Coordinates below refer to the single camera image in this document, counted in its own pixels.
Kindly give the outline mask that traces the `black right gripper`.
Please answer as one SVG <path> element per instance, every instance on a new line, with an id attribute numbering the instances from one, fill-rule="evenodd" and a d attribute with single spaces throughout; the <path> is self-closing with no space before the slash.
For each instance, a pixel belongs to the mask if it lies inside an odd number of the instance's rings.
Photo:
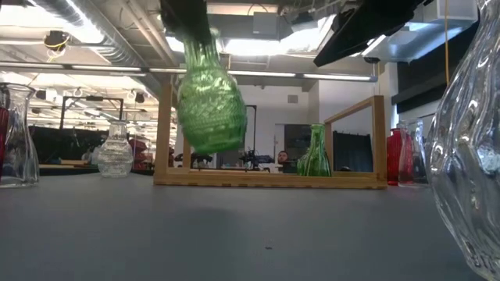
<path id="1" fill-rule="evenodd" d="M 399 31 L 415 16 L 419 5 L 427 0 L 362 0 L 359 7 L 335 16 L 332 36 L 313 62 L 321 67 L 365 51 L 371 39 Z"/>

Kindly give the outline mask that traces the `green diamond-textured glass vase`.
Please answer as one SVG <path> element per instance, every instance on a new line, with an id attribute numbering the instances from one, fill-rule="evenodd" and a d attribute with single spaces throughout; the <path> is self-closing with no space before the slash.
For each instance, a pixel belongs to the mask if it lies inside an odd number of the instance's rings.
<path id="1" fill-rule="evenodd" d="M 244 141 L 247 109 L 237 81 L 220 64 L 216 41 L 184 39 L 187 72 L 179 88 L 177 118 L 199 154 L 234 150 Z"/>

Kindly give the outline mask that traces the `red ribbed glass vase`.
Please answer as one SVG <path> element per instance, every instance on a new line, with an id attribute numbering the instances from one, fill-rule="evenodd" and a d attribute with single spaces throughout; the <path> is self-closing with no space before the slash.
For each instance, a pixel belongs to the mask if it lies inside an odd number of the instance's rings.
<path id="1" fill-rule="evenodd" d="M 387 182 L 389 185 L 414 183 L 413 143 L 405 128 L 391 129 L 387 138 Z"/>

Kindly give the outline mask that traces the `clear wide-rim glass vase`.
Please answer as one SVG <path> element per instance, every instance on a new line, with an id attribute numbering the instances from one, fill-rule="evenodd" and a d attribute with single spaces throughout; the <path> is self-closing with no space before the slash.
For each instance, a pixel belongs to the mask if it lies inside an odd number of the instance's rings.
<path id="1" fill-rule="evenodd" d="M 400 187 L 427 187 L 423 120 L 407 119 L 398 124 L 402 147 L 398 164 Z"/>

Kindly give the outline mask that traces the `green twisted glass vase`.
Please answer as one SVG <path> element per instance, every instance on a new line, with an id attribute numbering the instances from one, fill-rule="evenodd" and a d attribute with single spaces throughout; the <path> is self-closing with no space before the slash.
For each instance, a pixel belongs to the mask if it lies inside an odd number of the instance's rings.
<path id="1" fill-rule="evenodd" d="M 325 148 L 325 127 L 312 124 L 310 145 L 307 152 L 298 160 L 299 176 L 331 177 L 330 163 Z"/>

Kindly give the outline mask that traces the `clear textured round vase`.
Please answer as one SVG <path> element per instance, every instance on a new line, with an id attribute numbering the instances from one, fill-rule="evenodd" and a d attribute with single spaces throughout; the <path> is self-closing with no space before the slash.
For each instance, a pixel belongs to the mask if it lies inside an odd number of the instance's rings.
<path id="1" fill-rule="evenodd" d="M 109 135 L 98 153 L 98 170 L 105 178 L 127 177 L 134 162 L 132 147 L 127 140 L 127 123 L 110 122 Z"/>

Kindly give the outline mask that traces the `clear wavy glass vase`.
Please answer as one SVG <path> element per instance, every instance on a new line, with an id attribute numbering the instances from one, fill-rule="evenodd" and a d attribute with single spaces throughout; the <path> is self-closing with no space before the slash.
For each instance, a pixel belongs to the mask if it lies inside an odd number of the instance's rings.
<path id="1" fill-rule="evenodd" d="M 437 209 L 468 266 L 500 281 L 500 0 L 476 0 L 477 32 L 426 143 Z"/>

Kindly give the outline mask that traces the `grey ceiling ventilation box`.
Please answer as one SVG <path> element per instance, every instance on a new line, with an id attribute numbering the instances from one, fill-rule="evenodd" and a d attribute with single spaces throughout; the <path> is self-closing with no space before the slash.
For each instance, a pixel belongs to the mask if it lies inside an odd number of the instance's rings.
<path id="1" fill-rule="evenodd" d="M 253 13 L 252 36 L 257 39 L 278 41 L 280 36 L 280 17 L 271 12 Z"/>

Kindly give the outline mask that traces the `black round ceiling device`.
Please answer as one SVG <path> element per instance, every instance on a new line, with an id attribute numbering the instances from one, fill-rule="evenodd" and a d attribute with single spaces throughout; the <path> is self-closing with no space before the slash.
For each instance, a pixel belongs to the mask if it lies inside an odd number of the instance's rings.
<path id="1" fill-rule="evenodd" d="M 54 52 L 62 52 L 70 41 L 70 35 L 61 30 L 50 30 L 44 37 L 44 46 Z"/>

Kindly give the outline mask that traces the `dark curtain panel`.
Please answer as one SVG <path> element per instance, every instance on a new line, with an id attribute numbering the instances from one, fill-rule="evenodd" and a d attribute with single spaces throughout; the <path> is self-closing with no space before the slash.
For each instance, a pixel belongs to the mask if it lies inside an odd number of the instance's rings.
<path id="1" fill-rule="evenodd" d="M 334 171 L 373 172 L 372 142 L 369 134 L 333 132 Z"/>

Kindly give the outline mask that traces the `black divider panel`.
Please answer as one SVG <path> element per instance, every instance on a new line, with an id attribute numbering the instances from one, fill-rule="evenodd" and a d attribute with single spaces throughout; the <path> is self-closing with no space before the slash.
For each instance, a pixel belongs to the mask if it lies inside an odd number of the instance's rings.
<path id="1" fill-rule="evenodd" d="M 108 132 L 30 126 L 30 134 L 39 162 L 59 164 L 62 160 L 81 160 L 85 153 L 104 142 Z"/>

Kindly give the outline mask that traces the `wooden background table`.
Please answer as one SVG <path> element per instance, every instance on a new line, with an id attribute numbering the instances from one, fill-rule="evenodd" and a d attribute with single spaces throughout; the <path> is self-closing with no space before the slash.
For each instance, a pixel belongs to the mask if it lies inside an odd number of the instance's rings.
<path id="1" fill-rule="evenodd" d="M 40 169 L 96 169 L 96 165 L 84 160 L 66 160 L 61 159 L 59 162 L 54 163 L 41 163 Z"/>

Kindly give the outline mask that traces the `clear glass carafe vase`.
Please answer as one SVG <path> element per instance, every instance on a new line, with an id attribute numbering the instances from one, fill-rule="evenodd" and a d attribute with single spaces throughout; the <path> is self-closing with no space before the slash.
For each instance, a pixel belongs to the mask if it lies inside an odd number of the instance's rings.
<path id="1" fill-rule="evenodd" d="M 39 161 L 27 123 L 34 89 L 22 84 L 0 82 L 0 107 L 9 111 L 0 188 L 35 187 L 39 181 Z"/>

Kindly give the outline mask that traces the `long silver spiral duct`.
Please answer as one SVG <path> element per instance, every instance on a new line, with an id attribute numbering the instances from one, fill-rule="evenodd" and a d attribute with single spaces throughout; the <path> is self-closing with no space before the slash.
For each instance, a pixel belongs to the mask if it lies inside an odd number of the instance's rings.
<path id="1" fill-rule="evenodd" d="M 28 0 L 51 15 L 64 20 L 70 33 L 86 44 L 112 66 L 149 67 L 125 37 L 112 25 L 92 0 Z M 158 95 L 161 91 L 156 73 L 134 79 Z"/>

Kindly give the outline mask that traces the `black background rig frame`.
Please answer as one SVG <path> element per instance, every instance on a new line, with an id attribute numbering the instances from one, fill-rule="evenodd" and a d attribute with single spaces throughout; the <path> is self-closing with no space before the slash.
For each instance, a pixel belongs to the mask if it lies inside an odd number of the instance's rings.
<path id="1" fill-rule="evenodd" d="M 65 114 L 66 110 L 70 108 L 71 105 L 67 105 L 66 102 L 68 100 L 72 100 L 74 102 L 79 101 L 83 97 L 70 97 L 70 96 L 63 96 L 62 97 L 62 108 L 61 108 L 61 114 L 59 118 L 59 129 L 62 130 L 64 127 L 64 119 L 65 119 Z M 123 120 L 123 106 L 124 106 L 124 100 L 122 98 L 106 98 L 106 97 L 99 97 L 99 96 L 86 96 L 83 98 L 86 101 L 118 101 L 120 103 L 119 107 L 119 117 L 115 118 L 115 120 Z"/>
<path id="2" fill-rule="evenodd" d="M 245 150 L 255 151 L 257 106 L 247 105 L 247 129 L 245 134 Z"/>

